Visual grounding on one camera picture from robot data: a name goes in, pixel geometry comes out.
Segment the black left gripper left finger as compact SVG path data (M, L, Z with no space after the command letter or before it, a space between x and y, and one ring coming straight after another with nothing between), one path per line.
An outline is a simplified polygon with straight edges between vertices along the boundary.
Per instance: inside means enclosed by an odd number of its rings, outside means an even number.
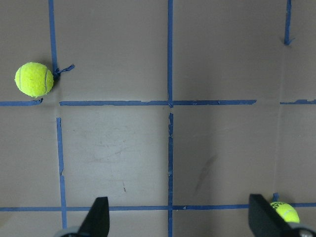
M107 237L110 230L109 202L107 197L95 199L86 218L81 224L79 237Z

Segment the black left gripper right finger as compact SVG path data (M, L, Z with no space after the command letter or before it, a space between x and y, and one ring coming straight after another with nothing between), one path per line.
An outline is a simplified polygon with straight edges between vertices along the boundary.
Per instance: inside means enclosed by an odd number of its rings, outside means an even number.
M248 224L255 237L293 237L293 229L260 194L249 195Z

